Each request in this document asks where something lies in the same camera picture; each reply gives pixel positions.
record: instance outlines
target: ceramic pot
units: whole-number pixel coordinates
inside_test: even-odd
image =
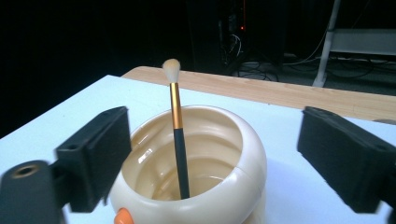
[[[182,107],[191,197],[180,200],[171,111],[137,128],[110,192],[135,224],[262,223],[266,158],[256,132],[234,113]]]

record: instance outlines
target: makeup brush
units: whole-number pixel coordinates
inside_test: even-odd
[[[178,185],[180,188],[180,198],[190,198],[189,174],[187,169],[186,146],[184,143],[183,121],[181,117],[180,96],[178,94],[178,72],[180,63],[176,59],[169,59],[163,63],[163,70],[170,82],[172,120],[174,127],[175,152]]]

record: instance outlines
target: orange object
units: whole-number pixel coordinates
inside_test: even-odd
[[[121,208],[114,217],[114,224],[134,224],[134,220],[126,208]]]

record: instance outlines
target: wooden surface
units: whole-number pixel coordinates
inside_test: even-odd
[[[161,68],[137,67],[122,77],[169,85]],[[314,106],[344,117],[396,121],[396,96],[339,91],[241,77],[181,71],[180,88],[303,109]]]

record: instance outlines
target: white tabletop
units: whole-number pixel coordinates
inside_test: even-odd
[[[180,96],[182,105],[213,105],[230,110],[245,119],[258,133],[268,162],[266,223],[386,223],[389,214],[386,204],[381,204],[374,215],[355,214],[297,151],[303,118],[301,110],[198,91],[180,90]],[[96,115],[113,107],[128,107],[132,131],[144,121],[168,110],[169,97],[169,89],[162,85],[122,77],[103,77],[2,138],[0,174],[25,161],[54,162],[57,146]],[[349,120],[396,145],[396,126]],[[111,204],[103,206],[102,203],[91,214],[72,214],[67,207],[64,212],[70,224],[113,223],[115,215]]]

